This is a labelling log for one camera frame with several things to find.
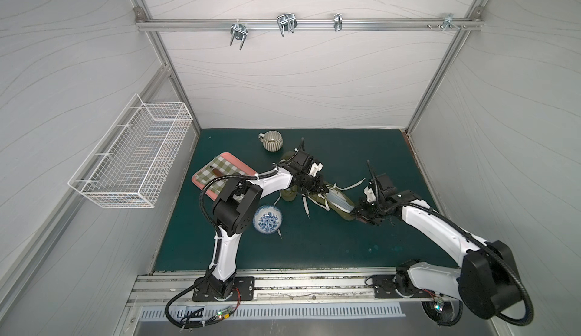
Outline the olive green shoe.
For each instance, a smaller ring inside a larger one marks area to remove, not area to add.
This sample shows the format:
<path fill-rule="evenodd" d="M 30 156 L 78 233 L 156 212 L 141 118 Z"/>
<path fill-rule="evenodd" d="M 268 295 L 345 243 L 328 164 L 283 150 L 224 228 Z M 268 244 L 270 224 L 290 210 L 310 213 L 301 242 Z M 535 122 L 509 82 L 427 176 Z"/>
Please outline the olive green shoe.
<path fill-rule="evenodd" d="M 340 187 L 336 183 L 331 184 L 325 181 L 324 184 L 328 192 L 321 192 L 317 194 L 311 193 L 307 195 L 304 201 L 305 212 L 307 214 L 309 213 L 307 205 L 308 199 L 312 203 L 316 204 L 317 206 L 321 207 L 326 211 L 332 210 L 336 212 L 340 217 L 342 217 L 346 221 L 355 220 L 355 216 L 352 214 L 353 210 L 356 207 L 355 203 L 344 193 L 344 191 L 354 189 L 362 185 L 364 180 L 365 178 L 347 187 Z"/>
<path fill-rule="evenodd" d="M 282 158 L 281 158 L 281 161 L 288 160 L 292 155 L 293 155 L 293 152 L 284 153 Z M 291 201 L 295 200 L 296 196 L 297 196 L 297 187 L 296 186 L 291 186 L 287 189 L 281 190 L 279 192 L 278 198 L 274 202 L 274 205 L 276 206 L 281 201 L 291 202 Z"/>

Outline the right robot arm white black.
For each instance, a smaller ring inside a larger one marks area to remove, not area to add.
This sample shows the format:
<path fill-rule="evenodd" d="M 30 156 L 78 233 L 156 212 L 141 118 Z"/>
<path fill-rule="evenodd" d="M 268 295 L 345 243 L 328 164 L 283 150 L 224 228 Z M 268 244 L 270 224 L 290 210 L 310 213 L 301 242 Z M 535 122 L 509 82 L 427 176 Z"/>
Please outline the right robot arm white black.
<path fill-rule="evenodd" d="M 532 299 L 522 282 L 511 248 L 461 228 L 410 190 L 399 191 L 390 178 L 373 176 L 349 211 L 370 225 L 398 219 L 428 237 L 454 261 L 454 267 L 409 260 L 398 266 L 392 283 L 401 298 L 418 292 L 432 297 L 425 313 L 440 325 L 455 325 L 464 308 L 481 319 L 497 317 L 525 326 L 534 318 Z"/>

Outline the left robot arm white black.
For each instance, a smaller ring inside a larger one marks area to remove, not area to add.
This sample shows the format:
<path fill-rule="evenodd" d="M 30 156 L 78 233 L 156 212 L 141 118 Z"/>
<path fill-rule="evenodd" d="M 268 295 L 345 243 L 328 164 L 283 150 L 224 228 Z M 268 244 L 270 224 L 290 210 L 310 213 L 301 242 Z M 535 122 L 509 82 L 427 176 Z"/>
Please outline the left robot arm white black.
<path fill-rule="evenodd" d="M 226 174 L 204 186 L 199 206 L 215 230 L 210 266 L 200 289 L 218 300 L 230 297 L 235 287 L 236 257 L 241 235 L 250 225 L 260 200 L 293 186 L 304 195 L 327 193 L 322 162 L 297 148 L 290 158 L 265 173 Z"/>

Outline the striped ceramic cup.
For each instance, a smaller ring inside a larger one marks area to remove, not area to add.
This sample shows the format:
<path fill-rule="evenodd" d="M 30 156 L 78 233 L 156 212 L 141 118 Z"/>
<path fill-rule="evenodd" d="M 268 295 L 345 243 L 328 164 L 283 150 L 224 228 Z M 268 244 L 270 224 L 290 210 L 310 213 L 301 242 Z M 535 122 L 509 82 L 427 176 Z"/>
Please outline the striped ceramic cup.
<path fill-rule="evenodd" d="M 281 133 L 275 130 L 267 131 L 266 133 L 260 133 L 258 135 L 258 139 L 262 143 L 263 148 L 268 152 L 277 152 L 284 145 L 284 140 Z"/>

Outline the blue white patterned bowl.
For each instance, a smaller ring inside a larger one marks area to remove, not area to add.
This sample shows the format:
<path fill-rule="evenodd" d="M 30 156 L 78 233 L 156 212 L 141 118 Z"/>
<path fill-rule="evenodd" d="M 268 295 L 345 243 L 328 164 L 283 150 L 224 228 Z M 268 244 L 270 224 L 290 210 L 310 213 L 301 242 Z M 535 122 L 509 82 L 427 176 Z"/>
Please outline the blue white patterned bowl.
<path fill-rule="evenodd" d="M 257 209 L 253 218 L 254 229 L 263 235 L 277 233 L 283 216 L 281 210 L 273 205 L 264 205 Z"/>

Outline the green table mat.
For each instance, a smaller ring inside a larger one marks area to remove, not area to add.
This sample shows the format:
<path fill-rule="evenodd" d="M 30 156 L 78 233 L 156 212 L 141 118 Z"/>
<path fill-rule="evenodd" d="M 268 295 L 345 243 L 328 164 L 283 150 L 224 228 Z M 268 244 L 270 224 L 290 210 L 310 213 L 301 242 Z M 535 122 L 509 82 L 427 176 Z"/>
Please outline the green table mat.
<path fill-rule="evenodd" d="M 399 190 L 411 190 L 426 201 L 432 196 L 410 148 L 399 130 L 294 129 L 283 130 L 283 151 L 303 143 L 323 163 L 323 176 L 346 189 L 347 196 L 363 196 L 369 174 L 386 174 Z M 250 129 L 205 129 L 189 166 L 195 174 L 217 155 L 229 152 L 255 171 L 263 172 L 281 159 L 266 151 Z M 192 271 L 208 267 L 213 254 L 213 227 L 199 209 L 200 191 L 186 180 L 164 236 L 154 269 Z M 453 259 L 427 236 L 400 220 L 370 226 L 347 221 L 300 198 L 283 201 L 269 195 L 265 203 L 282 212 L 280 233 L 263 235 L 247 230 L 237 254 L 239 269 L 332 267 L 389 267 L 411 259 L 452 266 Z"/>

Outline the pink tray checkered cloth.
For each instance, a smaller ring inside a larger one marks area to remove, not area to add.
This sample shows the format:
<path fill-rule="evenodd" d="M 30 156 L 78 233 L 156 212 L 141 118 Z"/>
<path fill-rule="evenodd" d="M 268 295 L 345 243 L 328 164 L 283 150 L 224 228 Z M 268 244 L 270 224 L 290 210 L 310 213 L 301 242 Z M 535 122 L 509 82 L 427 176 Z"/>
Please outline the pink tray checkered cloth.
<path fill-rule="evenodd" d="M 223 152 L 197 171 L 192 176 L 192 183 L 199 189 L 203 189 L 210 180 L 217 177 L 232 174 L 253 176 L 255 173 L 256 171 L 254 169 L 246 165 L 232 153 Z"/>

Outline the metal clamp hook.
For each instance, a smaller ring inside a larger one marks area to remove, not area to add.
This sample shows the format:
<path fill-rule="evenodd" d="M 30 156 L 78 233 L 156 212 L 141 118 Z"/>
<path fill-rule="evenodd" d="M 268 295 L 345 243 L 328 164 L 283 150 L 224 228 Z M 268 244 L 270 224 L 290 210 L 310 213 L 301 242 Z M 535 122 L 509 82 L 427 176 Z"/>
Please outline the metal clamp hook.
<path fill-rule="evenodd" d="M 432 26 L 430 24 L 427 25 L 427 28 L 429 30 L 432 31 L 440 31 L 440 32 L 445 32 L 445 31 L 463 31 L 463 30 L 467 30 L 468 26 L 466 24 L 457 24 L 454 21 L 454 17 L 453 14 L 450 13 L 448 14 L 443 21 L 440 24 L 437 24 L 435 26 Z"/>
<path fill-rule="evenodd" d="M 340 32 L 343 27 L 343 16 L 340 13 L 334 15 L 334 31 Z"/>
<path fill-rule="evenodd" d="M 229 45 L 232 46 L 235 41 L 239 41 L 239 50 L 242 50 L 248 37 L 248 28 L 244 24 L 235 23 L 231 26 L 230 33 L 231 39 Z"/>
<path fill-rule="evenodd" d="M 278 16 L 276 19 L 276 23 L 281 33 L 281 36 L 284 37 L 287 32 L 291 34 L 295 32 L 295 29 L 297 27 L 297 18 L 296 15 L 293 13 L 286 13 Z"/>

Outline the aluminium crossbar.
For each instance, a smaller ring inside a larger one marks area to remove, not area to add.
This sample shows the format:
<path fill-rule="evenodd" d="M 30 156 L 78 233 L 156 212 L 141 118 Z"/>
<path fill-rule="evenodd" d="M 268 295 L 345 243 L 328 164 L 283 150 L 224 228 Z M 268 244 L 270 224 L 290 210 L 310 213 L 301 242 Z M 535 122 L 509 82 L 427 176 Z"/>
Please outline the aluminium crossbar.
<path fill-rule="evenodd" d="M 343 18 L 340 32 L 362 31 L 431 31 L 430 24 L 440 24 L 444 18 Z M 466 24 L 468 31 L 485 26 L 483 20 L 454 18 L 457 24 Z M 141 32 L 230 32 L 235 23 L 244 24 L 249 32 L 278 32 L 276 19 L 152 19 L 138 22 Z M 335 32 L 334 18 L 298 18 L 296 32 Z"/>

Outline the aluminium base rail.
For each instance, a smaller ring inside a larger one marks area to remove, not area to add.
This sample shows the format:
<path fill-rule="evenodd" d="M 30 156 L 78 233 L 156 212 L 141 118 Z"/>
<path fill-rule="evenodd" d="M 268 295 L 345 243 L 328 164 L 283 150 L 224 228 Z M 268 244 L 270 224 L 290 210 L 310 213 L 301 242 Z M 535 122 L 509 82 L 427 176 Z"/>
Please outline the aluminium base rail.
<path fill-rule="evenodd" d="M 190 286 L 202 272 L 156 272 L 139 276 L 127 301 L 128 306 L 163 306 L 180 292 L 174 306 L 201 304 L 284 304 L 353 303 L 430 300 L 432 295 L 451 298 L 459 294 L 458 284 L 446 277 L 446 268 L 438 268 L 436 281 L 425 273 L 416 285 L 396 285 L 394 267 L 323 268 L 323 269 L 250 269 L 241 270 L 235 290 L 228 296 L 210 293 L 207 286 Z"/>

